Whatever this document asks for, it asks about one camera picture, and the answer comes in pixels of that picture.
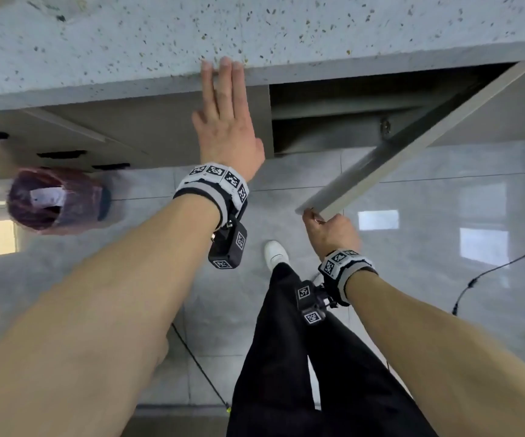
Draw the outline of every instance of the hand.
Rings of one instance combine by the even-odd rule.
[[[246,99],[244,66],[225,56],[220,60],[218,89],[212,64],[202,62],[204,109],[192,114],[200,141],[200,161],[234,168],[250,181],[264,162],[262,140],[254,136]]]
[[[349,218],[336,214],[324,222],[320,216],[308,208],[302,214],[302,220],[307,228],[309,241],[321,261],[337,249],[360,252],[360,235]]]

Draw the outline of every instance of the black pants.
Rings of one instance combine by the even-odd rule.
[[[295,301],[300,283],[287,264],[274,268],[234,389],[227,436],[436,436],[394,375],[336,317],[305,324]]]

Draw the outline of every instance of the red plastic bag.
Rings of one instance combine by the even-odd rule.
[[[35,207],[30,192],[51,187],[63,188],[64,204]],[[98,181],[78,170],[22,168],[8,194],[7,209],[16,223],[40,234],[75,234],[93,228],[106,216],[107,194]]]

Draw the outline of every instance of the power cord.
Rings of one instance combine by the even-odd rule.
[[[194,353],[191,352],[189,346],[186,344],[186,341],[183,340],[181,338],[181,334],[180,332],[177,330],[175,324],[171,324],[171,327],[173,328],[173,330],[175,331],[175,333],[177,334],[178,338],[181,340],[181,343],[183,343],[183,345],[186,347],[186,350],[187,352],[189,353],[189,355],[192,357],[192,359],[194,360],[196,366],[198,367],[198,369],[201,371],[201,373],[204,375],[204,377],[206,378],[206,380],[208,381],[208,383],[210,384],[210,386],[212,387],[212,389],[214,390],[214,392],[216,393],[216,396],[218,396],[218,398],[220,399],[220,401],[223,403],[223,405],[226,407],[226,412],[230,412],[231,411],[231,407],[230,407],[230,404],[224,400],[224,397],[222,397],[222,395],[218,392],[218,390],[216,389],[216,387],[214,386],[214,384],[212,383],[212,381],[210,380],[210,378],[208,377],[208,375],[206,374],[206,372],[204,371],[204,369],[202,368],[202,366],[200,365],[200,363],[198,362],[198,360],[195,358],[194,356]]]
[[[487,271],[484,271],[483,273],[479,274],[477,277],[475,277],[474,279],[471,279],[471,281],[469,282],[469,284],[467,285],[467,288],[465,288],[464,290],[462,290],[462,292],[460,293],[459,295],[459,298],[456,299],[456,303],[455,303],[455,306],[453,307],[452,309],[452,314],[454,316],[458,316],[459,315],[459,302],[460,300],[462,299],[462,297],[464,296],[464,294],[472,287],[474,287],[476,284],[477,284],[477,281],[479,280],[480,277],[483,277],[485,276],[486,274],[489,274],[490,272],[492,271],[496,271],[496,270],[499,270],[503,267],[506,267],[507,265],[511,265],[511,264],[514,264],[516,263],[517,261],[523,259],[525,257],[525,254],[523,256],[520,256],[518,257],[517,259],[514,259],[512,260],[511,262],[507,262],[506,264],[503,264],[503,265],[499,265],[498,267],[495,267],[495,268],[492,268],[491,270],[487,270]]]

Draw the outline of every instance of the wristband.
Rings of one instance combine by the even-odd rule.
[[[198,165],[181,180],[173,198],[192,193],[208,198],[220,211],[218,228],[224,227],[230,215],[238,215],[249,190],[246,181],[231,167],[209,162]]]
[[[319,266],[319,272],[324,276],[325,289],[344,307],[350,305],[345,294],[345,284],[359,270],[378,273],[368,258],[354,250],[335,250]]]

